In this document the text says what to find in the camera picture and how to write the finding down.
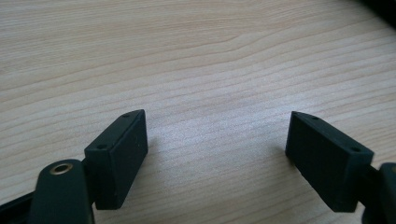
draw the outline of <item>black clamp jaw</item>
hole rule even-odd
[[[0,206],[0,223],[94,223],[98,210],[122,206],[148,153],[146,115],[117,118],[84,150],[85,159],[56,161],[44,168],[27,194]]]
[[[362,223],[396,223],[396,163],[377,171],[374,152],[317,117],[292,112],[286,155],[334,212],[366,208]]]

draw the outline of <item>wooden table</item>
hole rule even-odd
[[[2,1],[0,203],[145,109],[149,153],[97,223],[360,223],[285,157],[292,110],[396,161],[396,32],[346,0]]]

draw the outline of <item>black rectangular block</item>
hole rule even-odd
[[[97,209],[118,209],[148,153],[146,115],[136,110],[117,118],[89,146],[84,160]]]
[[[322,119],[292,112],[286,155],[334,212],[354,212],[360,171],[374,152]]]

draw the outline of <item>light wood surface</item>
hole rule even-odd
[[[97,223],[360,223],[284,155],[290,112],[396,161],[396,31],[351,0],[1,1],[0,203],[145,109],[149,153]]]

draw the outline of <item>screw hole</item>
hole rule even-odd
[[[57,166],[52,167],[52,169],[50,169],[49,172],[52,175],[62,175],[64,173],[67,173],[72,168],[73,168],[73,164],[71,164],[71,163],[62,163],[62,164],[59,164]]]
[[[352,151],[355,151],[355,152],[360,152],[361,151],[361,149],[358,148],[358,147],[352,147],[351,149],[352,149]]]
[[[101,145],[97,146],[96,148],[104,149],[104,148],[107,148],[107,145],[106,144],[101,144]]]

